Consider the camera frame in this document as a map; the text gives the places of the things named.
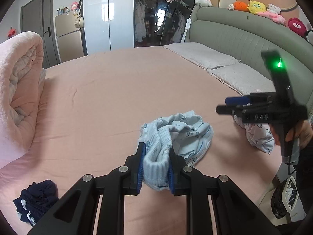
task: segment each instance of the white plush toy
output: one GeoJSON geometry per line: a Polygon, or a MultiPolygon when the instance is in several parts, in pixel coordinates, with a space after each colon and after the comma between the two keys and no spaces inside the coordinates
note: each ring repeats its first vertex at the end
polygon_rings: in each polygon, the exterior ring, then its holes
{"type": "Polygon", "coordinates": [[[271,13],[275,13],[275,14],[278,14],[280,15],[281,13],[281,8],[273,5],[273,4],[269,4],[269,8],[267,9],[268,12],[271,12],[271,13]]]}
{"type": "Polygon", "coordinates": [[[195,4],[201,7],[212,7],[212,3],[210,0],[195,0],[195,4]]]}
{"type": "Polygon", "coordinates": [[[235,9],[235,5],[233,5],[233,4],[230,4],[230,5],[228,5],[228,10],[230,10],[230,11],[232,11],[232,10],[234,10],[235,9]]]}
{"type": "Polygon", "coordinates": [[[313,30],[306,32],[306,40],[313,46],[313,30]]]}

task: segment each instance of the human hand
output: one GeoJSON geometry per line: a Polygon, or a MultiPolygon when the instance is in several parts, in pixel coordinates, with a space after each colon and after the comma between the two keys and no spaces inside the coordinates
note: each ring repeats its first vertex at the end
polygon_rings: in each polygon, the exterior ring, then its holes
{"type": "MultiPolygon", "coordinates": [[[[276,145],[281,145],[280,139],[278,134],[276,133],[274,126],[270,125],[270,130],[273,134],[273,137],[275,139],[275,144],[276,145]]],[[[292,128],[286,135],[285,141],[291,141],[294,136],[294,129],[292,128]]],[[[297,123],[295,126],[295,137],[299,137],[300,140],[300,148],[305,148],[307,144],[309,144],[310,140],[312,139],[313,136],[313,129],[308,120],[302,120],[297,123]]]]}

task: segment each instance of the gray door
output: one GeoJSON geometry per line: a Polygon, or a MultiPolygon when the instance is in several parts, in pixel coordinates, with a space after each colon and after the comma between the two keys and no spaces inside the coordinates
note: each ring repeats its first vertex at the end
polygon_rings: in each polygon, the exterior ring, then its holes
{"type": "Polygon", "coordinates": [[[52,16],[53,0],[32,0],[21,8],[21,32],[32,31],[43,39],[43,68],[59,63],[52,16]]]}

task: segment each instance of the pink bed sheet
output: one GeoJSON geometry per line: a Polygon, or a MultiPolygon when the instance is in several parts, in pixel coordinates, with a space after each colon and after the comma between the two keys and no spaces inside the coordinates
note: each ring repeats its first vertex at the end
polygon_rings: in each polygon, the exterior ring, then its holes
{"type": "MultiPolygon", "coordinates": [[[[25,235],[12,202],[32,182],[51,179],[61,197],[84,174],[101,176],[124,164],[137,148],[140,125],[194,110],[214,129],[196,165],[203,174],[228,175],[256,202],[275,176],[280,149],[251,147],[231,116],[215,113],[238,95],[202,68],[163,47],[135,48],[82,57],[47,70],[35,137],[20,159],[0,169],[0,209],[25,235]]],[[[125,234],[184,234],[186,201],[146,185],[125,199],[125,234]]]]}

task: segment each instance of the refrigerator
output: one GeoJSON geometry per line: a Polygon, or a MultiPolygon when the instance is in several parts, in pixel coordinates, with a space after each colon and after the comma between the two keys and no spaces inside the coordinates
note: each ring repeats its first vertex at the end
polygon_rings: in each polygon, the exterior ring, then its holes
{"type": "Polygon", "coordinates": [[[84,56],[81,30],[75,26],[75,10],[55,17],[55,30],[61,62],[84,56]]]}

